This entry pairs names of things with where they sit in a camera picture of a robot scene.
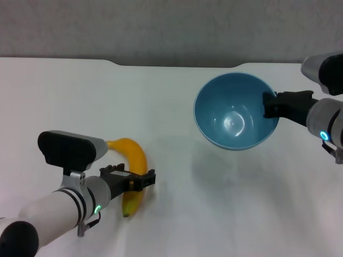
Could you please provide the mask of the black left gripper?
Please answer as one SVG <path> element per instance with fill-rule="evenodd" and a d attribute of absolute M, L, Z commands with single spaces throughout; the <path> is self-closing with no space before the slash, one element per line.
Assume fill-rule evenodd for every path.
<path fill-rule="evenodd" d="M 154 169 L 149 170 L 143 175 L 133 175 L 130 172 L 124 172 L 122 175 L 112 173 L 114 171 L 122 172 L 124 168 L 124 163 L 100 168 L 101 178 L 109 187 L 111 200 L 124 192 L 140 192 L 144 188 L 155 184 L 156 174 Z"/>

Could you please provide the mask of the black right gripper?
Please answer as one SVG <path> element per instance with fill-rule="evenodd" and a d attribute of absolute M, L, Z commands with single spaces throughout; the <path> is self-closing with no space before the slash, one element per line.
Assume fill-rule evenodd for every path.
<path fill-rule="evenodd" d="M 277 106 L 277 96 L 272 93 L 263 93 L 263 106 L 265 118 L 286 118 L 302 126 L 307 125 L 307 116 L 312 106 L 318 102 L 312 99 L 313 91 L 278 93 L 278 98 L 283 99 Z"/>

